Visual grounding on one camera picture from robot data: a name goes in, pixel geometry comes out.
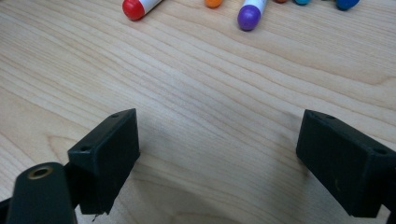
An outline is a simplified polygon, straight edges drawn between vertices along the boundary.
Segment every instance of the wood grain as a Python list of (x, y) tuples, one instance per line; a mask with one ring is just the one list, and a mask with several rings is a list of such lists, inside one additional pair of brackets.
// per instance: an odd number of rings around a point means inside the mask
[[(385, 223), (349, 217), (295, 156), (305, 109), (396, 149), (396, 1), (0, 1), (0, 200), (16, 176), (136, 108), (142, 156), (95, 223)], [(79, 223), (93, 216), (78, 212)]]

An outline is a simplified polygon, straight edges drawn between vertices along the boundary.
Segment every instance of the purple marker cap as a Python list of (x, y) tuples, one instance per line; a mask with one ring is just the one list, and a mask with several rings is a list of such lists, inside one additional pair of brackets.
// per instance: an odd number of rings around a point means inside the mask
[(246, 5), (239, 10), (238, 23), (244, 31), (253, 30), (260, 21), (260, 10), (252, 5)]

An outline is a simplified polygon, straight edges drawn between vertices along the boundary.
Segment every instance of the wooden table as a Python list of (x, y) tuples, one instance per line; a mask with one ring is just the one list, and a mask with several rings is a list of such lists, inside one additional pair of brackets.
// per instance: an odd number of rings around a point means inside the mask
[[(349, 217), (295, 155), (305, 109), (396, 149), (396, 1), (0, 1), (0, 200), (16, 176), (136, 108), (142, 155), (95, 223), (385, 223)], [(78, 212), (79, 223), (93, 216)]]

